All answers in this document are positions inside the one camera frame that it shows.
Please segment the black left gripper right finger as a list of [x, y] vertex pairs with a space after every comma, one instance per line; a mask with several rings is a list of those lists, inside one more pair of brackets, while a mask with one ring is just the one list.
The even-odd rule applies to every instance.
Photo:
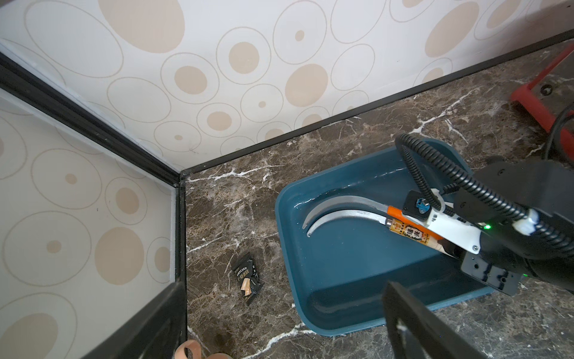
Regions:
[[387, 284], [383, 305], [395, 358], [484, 357], [399, 283]]

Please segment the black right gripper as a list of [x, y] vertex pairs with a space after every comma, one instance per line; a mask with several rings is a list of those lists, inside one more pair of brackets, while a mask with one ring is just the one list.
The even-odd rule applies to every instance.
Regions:
[[507, 296], [517, 294], [521, 275], [482, 256], [482, 232], [477, 227], [434, 209], [418, 191], [408, 192], [402, 213], [436, 238], [447, 252], [457, 254], [465, 275]]

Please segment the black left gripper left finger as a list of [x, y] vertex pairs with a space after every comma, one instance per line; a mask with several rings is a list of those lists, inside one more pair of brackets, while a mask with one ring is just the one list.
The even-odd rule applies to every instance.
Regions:
[[186, 293], [170, 284], [86, 358], [172, 358], [186, 336]]

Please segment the wooden handled labelled sickle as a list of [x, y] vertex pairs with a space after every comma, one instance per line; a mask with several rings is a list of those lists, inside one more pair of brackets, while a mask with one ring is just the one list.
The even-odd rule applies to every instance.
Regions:
[[411, 239], [453, 258], [459, 258], [462, 254], [462, 249], [457, 245], [439, 237], [436, 233], [424, 228], [421, 224], [415, 224], [405, 217], [399, 216], [397, 218], [387, 214], [382, 215], [359, 209], [341, 209], [322, 215], [310, 225], [306, 231], [306, 236], [311, 237], [321, 226], [344, 219], [359, 219], [374, 222], [386, 227], [391, 233]]

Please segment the orange handled sickle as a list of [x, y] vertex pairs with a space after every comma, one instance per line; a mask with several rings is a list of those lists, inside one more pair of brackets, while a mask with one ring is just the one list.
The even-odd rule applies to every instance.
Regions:
[[356, 195], [340, 195], [329, 198], [327, 200], [323, 200], [322, 202], [319, 202], [317, 205], [315, 205], [303, 221], [302, 229], [307, 231], [310, 225], [322, 215], [326, 215], [341, 209], [366, 210], [382, 215], [387, 214], [397, 218], [402, 216], [408, 220], [413, 221], [415, 224], [422, 225], [420, 220], [404, 215], [400, 209], [397, 209], [393, 206], [388, 206], [366, 197]]

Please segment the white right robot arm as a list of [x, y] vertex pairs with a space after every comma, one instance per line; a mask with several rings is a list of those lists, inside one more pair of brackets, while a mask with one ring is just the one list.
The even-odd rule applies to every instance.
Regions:
[[461, 271], [512, 296], [523, 278], [573, 290], [573, 172], [549, 160], [470, 173], [417, 137], [396, 149], [416, 190], [404, 214], [454, 246]]

